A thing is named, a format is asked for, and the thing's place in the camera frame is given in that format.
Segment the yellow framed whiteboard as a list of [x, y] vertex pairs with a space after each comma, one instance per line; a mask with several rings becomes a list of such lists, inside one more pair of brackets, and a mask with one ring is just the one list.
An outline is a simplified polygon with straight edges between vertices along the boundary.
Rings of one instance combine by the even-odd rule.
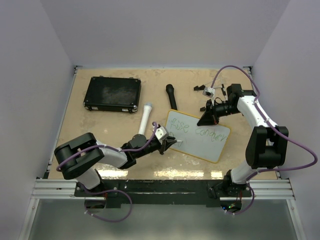
[[183, 142], [170, 148], [216, 164], [223, 152], [231, 129], [224, 125], [197, 126], [195, 116], [173, 110], [168, 112], [165, 127], [169, 135]]

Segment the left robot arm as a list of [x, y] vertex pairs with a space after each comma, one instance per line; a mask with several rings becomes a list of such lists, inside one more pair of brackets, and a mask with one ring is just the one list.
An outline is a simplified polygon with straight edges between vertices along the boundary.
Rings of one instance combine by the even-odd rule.
[[77, 180], [92, 196], [99, 196], [107, 188], [95, 164], [126, 170], [135, 165], [138, 158], [155, 151], [163, 155], [172, 145], [180, 142], [173, 136], [164, 136], [164, 139], [159, 140], [155, 135], [147, 139], [142, 134], [136, 134], [120, 148], [113, 148], [103, 145], [93, 133], [87, 132], [54, 150], [58, 162], [56, 170], [62, 173], [65, 180]]

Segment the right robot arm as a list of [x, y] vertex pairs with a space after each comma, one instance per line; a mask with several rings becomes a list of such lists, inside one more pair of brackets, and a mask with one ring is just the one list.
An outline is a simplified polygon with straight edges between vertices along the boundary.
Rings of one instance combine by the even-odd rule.
[[247, 182], [262, 170], [272, 170], [285, 162], [287, 140], [276, 134], [288, 136], [285, 126], [278, 126], [273, 121], [267, 124], [258, 112], [257, 95], [253, 90], [244, 90], [240, 84], [231, 84], [222, 89], [225, 100], [218, 103], [215, 89], [204, 87], [203, 95], [209, 97], [203, 115], [197, 126], [213, 126], [220, 122], [221, 117], [242, 114], [252, 128], [246, 150], [245, 160], [238, 167], [229, 170], [223, 180], [210, 188], [213, 198], [236, 197], [247, 191]]

